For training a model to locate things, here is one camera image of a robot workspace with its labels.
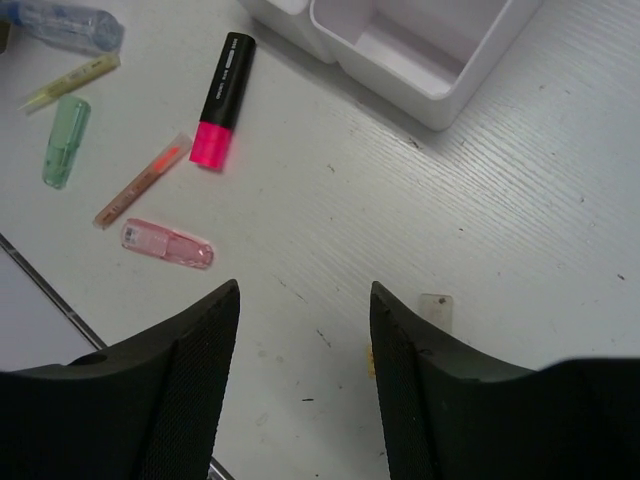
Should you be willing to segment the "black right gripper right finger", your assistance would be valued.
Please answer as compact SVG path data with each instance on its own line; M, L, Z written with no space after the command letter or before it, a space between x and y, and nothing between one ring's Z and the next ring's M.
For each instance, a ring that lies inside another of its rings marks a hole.
M639 362L529 370L438 329L380 283L370 336L394 479L635 479Z

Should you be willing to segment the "pink black highlighter marker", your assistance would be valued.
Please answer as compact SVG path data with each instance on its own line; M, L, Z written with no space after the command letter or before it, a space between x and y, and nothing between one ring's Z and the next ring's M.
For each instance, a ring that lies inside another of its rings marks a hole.
M239 32L227 34L189 158L199 167L224 169L255 51L256 42L251 36Z

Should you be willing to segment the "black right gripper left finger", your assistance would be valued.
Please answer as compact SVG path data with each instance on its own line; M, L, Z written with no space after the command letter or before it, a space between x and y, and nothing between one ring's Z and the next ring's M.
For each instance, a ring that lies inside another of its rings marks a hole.
M228 281L70 364L1 376L5 479L203 479L240 315Z

